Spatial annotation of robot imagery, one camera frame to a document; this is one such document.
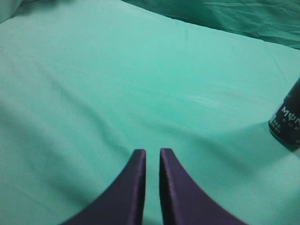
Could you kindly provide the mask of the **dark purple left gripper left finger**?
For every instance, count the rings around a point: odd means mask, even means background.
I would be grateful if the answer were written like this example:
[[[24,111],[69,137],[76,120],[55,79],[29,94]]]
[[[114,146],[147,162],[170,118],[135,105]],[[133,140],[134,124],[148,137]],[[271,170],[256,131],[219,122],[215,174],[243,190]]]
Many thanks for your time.
[[[146,189],[146,151],[133,151],[112,184],[64,225],[141,225]]]

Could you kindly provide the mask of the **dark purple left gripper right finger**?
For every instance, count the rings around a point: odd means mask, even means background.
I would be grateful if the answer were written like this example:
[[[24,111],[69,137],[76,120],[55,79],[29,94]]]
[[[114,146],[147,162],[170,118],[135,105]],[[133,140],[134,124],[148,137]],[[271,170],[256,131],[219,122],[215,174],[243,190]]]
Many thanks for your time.
[[[169,148],[160,150],[159,197],[164,225],[245,224],[212,200]]]

